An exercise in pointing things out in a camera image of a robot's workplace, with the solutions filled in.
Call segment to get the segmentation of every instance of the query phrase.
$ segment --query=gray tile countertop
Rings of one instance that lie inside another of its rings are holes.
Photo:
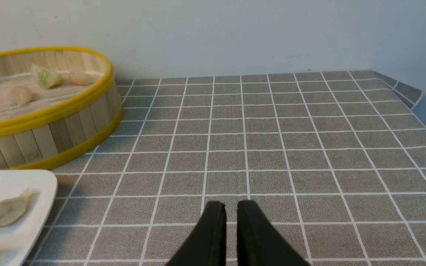
[[[426,128],[372,71],[120,81],[124,117],[54,170],[27,265],[157,266],[204,204],[252,199],[315,266],[426,265]]]

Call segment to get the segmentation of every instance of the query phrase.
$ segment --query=yellow rim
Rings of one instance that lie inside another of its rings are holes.
[[[93,150],[96,146],[98,146],[106,138],[108,138],[118,127],[122,116],[123,116],[123,107],[120,105],[115,118],[108,124],[108,126],[103,128],[102,131],[98,132],[96,135],[94,135],[90,139],[86,140],[84,143],[81,143],[69,150],[64,151],[63,153],[59,153],[58,155],[54,155],[50,158],[33,162],[30,164],[10,168],[10,170],[22,170],[22,169],[51,170],[61,165],[64,165],[80,157],[81,155],[84,155],[88,151]]]
[[[69,50],[69,51],[78,51],[86,52],[88,54],[94,54],[106,63],[106,72],[103,74],[101,79],[99,79],[93,86],[91,86],[86,91],[78,94],[77,96],[70,98],[66,101],[63,101],[57,105],[51,106],[41,111],[34,113],[29,113],[24,116],[19,116],[12,119],[7,119],[0,121],[0,137],[6,136],[14,133],[20,133],[23,131],[31,130],[32,128],[37,128],[39,126],[46,125],[53,121],[62,119],[66,116],[71,115],[81,109],[89,106],[103,94],[105,94],[115,79],[115,73],[109,62],[109,59],[101,54],[100,52],[81,48],[81,47],[35,47],[21,50],[13,50],[8,52],[0,52],[0,57],[8,56],[12,54],[22,54],[26,52],[38,52],[38,51],[47,51],[47,50]]]

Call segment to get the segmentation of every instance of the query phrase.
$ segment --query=bamboo steamer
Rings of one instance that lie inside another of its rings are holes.
[[[30,77],[32,64],[62,76],[74,69],[84,71],[96,82],[39,91],[33,103],[21,108],[1,101],[14,85],[37,89]],[[122,116],[114,77],[108,58],[85,48],[39,47],[0,53],[0,170],[56,168],[108,138]]]

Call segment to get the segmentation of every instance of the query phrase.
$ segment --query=rectangular white plate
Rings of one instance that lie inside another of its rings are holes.
[[[21,266],[34,246],[57,192],[57,178],[45,170],[1,170],[0,201],[31,188],[27,211],[11,225],[0,227],[0,266]]]

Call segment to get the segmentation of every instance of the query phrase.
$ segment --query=dumpling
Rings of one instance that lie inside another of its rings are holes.
[[[29,191],[30,188],[18,197],[0,201],[0,226],[12,224],[26,212]]]

